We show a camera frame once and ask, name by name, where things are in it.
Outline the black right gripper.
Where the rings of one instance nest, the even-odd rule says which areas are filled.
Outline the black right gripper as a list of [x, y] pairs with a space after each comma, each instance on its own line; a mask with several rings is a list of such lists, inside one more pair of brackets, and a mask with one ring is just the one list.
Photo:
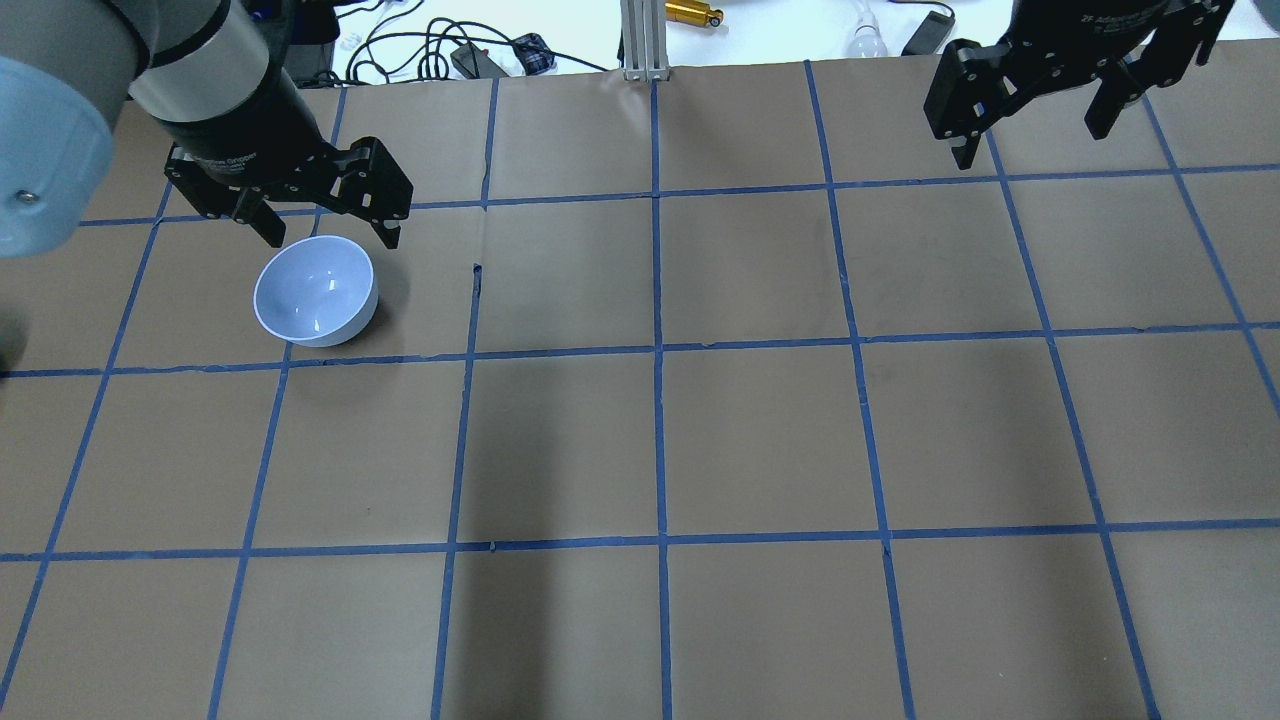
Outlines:
[[969, 170], [980, 137], [1032, 100], [1068, 87], [1070, 56], [1119, 56], [1149, 42], [1135, 60], [1110, 61], [1084, 120], [1107, 138], [1147, 90], [1170, 87], [1208, 63], [1234, 1], [1015, 1], [1005, 38], [992, 46], [959, 38], [943, 47], [923, 104], [938, 141]]

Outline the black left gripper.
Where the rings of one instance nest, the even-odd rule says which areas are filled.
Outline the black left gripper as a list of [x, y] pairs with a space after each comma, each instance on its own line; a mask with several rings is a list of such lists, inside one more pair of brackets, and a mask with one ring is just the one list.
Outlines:
[[332, 146], [283, 67], [270, 65], [253, 92], [220, 117], [160, 126], [182, 149], [168, 154], [165, 177], [205, 219], [230, 219], [282, 249], [285, 223], [261, 187], [300, 168], [300, 192], [308, 202], [358, 218], [385, 249], [399, 247], [411, 179], [379, 138]]

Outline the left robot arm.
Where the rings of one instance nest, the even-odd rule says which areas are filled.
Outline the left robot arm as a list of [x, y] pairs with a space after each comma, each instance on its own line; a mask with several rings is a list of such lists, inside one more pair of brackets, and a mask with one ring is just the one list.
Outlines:
[[379, 138], [339, 149], [319, 129], [287, 65], [296, 8], [256, 20], [242, 1], [5, 1], [3, 256], [76, 233], [128, 104], [169, 136], [164, 174], [201, 217], [279, 249], [275, 204], [305, 202], [397, 249], [413, 184]]

